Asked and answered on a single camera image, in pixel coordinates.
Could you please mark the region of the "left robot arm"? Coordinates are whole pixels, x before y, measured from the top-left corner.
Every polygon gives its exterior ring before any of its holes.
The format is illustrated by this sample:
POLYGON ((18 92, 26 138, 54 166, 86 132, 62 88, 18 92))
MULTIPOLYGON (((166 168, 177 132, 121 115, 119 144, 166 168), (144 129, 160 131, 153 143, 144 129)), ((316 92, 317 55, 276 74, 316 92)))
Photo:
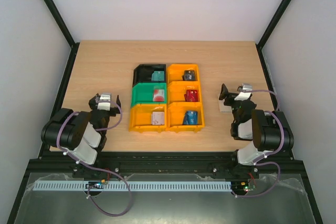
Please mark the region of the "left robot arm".
POLYGON ((89 100, 91 111, 60 109, 41 131, 43 143, 58 148, 77 163, 93 165, 107 141, 107 130, 122 120, 119 96, 113 102, 111 93, 97 93, 89 100))

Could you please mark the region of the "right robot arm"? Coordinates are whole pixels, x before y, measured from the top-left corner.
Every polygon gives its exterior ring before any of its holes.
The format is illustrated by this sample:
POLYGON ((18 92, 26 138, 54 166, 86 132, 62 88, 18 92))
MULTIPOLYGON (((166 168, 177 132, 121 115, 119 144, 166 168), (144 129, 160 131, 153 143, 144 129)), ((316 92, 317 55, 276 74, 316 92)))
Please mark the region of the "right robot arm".
POLYGON ((270 90, 256 90, 249 84, 242 84, 237 92, 230 92, 225 84, 221 85, 218 101, 222 112, 231 112, 233 122, 230 135, 239 141, 248 141, 245 147, 233 153, 229 172, 239 178, 247 172, 247 166, 258 165, 268 156, 293 148, 294 136, 285 114, 277 106, 274 111, 257 109, 251 98, 253 93, 269 93, 270 90))

